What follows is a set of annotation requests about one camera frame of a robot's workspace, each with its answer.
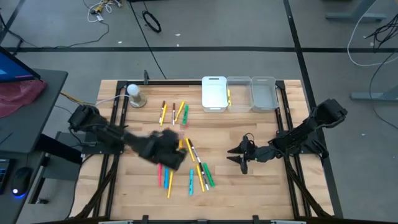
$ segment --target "wooden tabletop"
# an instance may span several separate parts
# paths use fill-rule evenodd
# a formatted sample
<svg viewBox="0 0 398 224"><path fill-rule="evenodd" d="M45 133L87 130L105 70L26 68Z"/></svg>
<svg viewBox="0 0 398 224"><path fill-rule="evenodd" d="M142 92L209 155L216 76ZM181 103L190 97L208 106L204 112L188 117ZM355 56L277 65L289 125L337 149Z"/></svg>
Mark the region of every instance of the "wooden tabletop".
<svg viewBox="0 0 398 224"><path fill-rule="evenodd" d="M98 101L112 98L116 83L117 80L103 80ZM308 116L303 88L300 80L285 80L285 85L292 120L297 126ZM119 162L111 219L141 219L143 215L149 215L151 220L249 220L253 215L259 215L260 219L293 218L286 171L281 159L266 163L249 162L247 175L242 175L239 164L226 159L230 156L226 151L236 147L246 133L253 133L258 146L274 138L277 131L275 113L205 113L201 107L200 85L149 85L141 86L141 91L147 95L147 104L140 109L130 105L127 107L127 129L137 135L148 135L153 130L165 128L179 131L182 116L172 126L172 103L178 109L181 101L185 100L189 105L185 135L192 140L202 162L208 164L216 186L202 192L195 172L194 194L188 196L189 170L195 168L188 155L174 173L171 198L167 199L167 190L158 186L157 166L139 158L126 147ZM116 124L119 124L122 100ZM168 109L165 123L160 127L160 107L164 100ZM110 119L112 104L109 101L98 106L101 115L107 119ZM283 106L280 107L287 129ZM84 207L95 192L102 158L101 155L93 156L81 168L72 216ZM300 158L308 190L325 211L333 213L320 159L314 154L300 155ZM303 215L303 203L297 188L296 194L300 214ZM106 195L105 192L100 214L104 213Z"/></svg>

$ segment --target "computer screen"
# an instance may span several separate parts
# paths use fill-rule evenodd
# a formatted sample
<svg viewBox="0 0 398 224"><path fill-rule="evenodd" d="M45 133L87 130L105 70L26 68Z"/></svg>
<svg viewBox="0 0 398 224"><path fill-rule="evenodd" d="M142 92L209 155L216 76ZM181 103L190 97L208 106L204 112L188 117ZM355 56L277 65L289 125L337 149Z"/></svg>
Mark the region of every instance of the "computer screen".
<svg viewBox="0 0 398 224"><path fill-rule="evenodd" d="M31 80L35 77L34 72L18 59L7 52L0 51L0 82Z"/></svg>

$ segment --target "white ball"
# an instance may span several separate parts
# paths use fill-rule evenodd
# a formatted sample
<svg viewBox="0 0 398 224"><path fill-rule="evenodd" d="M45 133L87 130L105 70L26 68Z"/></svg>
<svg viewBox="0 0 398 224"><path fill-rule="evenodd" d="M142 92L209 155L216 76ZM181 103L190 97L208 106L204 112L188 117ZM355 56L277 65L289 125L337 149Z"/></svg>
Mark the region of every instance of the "white ball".
<svg viewBox="0 0 398 224"><path fill-rule="evenodd" d="M130 84L129 86L127 86L127 92L131 96L137 96L139 93L139 87L135 84Z"/></svg>

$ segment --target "gray floor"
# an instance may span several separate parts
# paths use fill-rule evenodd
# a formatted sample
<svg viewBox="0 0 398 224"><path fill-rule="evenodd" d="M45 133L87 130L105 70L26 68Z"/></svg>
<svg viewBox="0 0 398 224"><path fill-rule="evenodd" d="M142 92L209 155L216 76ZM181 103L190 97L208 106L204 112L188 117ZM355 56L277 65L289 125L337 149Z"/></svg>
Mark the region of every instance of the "gray floor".
<svg viewBox="0 0 398 224"><path fill-rule="evenodd" d="M87 4L96 3L86 0ZM291 0L290 5L302 47L346 47L354 23L324 19L326 12L349 11L359 1ZM0 0L7 20L17 1ZM149 1L147 6L162 24L155 34L144 27L151 46L261 46L293 47L282 1L263 0L168 0ZM134 3L136 12L143 10ZM398 10L394 0L377 1L371 12L392 18ZM11 30L38 46L68 45L98 38L106 27L90 24L80 0L28 0ZM128 6L104 13L110 32L97 43L85 47L145 47L146 44ZM363 36L380 24L361 24L353 47L370 47ZM2 46L13 47L17 40L7 35ZM386 47L396 47L398 39ZM205 75L274 76L301 79L295 53L276 52L156 52L155 56L168 78L201 78ZM388 54L353 54L361 63L381 62ZM375 67L357 67L347 54L305 53L305 62L316 101L336 98L348 111L346 121L326 130L326 141L345 218L398 221L397 130L377 119L372 104L351 101L352 91L367 91ZM66 70L69 77L64 91L94 102L102 79L162 78L149 52L19 53L30 67ZM385 91L398 82L398 62L383 67L374 89ZM57 104L74 110L73 103L59 98ZM398 124L396 104L375 103L378 112ZM55 108L45 134L65 131L69 114ZM72 202L73 182L48 181L43 194L48 205L27 206L19 223L65 218Z"/></svg>

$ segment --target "pink fabric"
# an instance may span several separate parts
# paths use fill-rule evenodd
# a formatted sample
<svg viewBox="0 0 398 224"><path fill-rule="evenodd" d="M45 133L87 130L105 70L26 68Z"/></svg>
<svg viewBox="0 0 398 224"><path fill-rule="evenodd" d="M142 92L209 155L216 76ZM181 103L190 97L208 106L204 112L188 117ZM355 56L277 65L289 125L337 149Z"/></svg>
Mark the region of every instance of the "pink fabric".
<svg viewBox="0 0 398 224"><path fill-rule="evenodd" d="M46 85L40 80L0 83L0 118L10 115L23 105L32 103Z"/></svg>

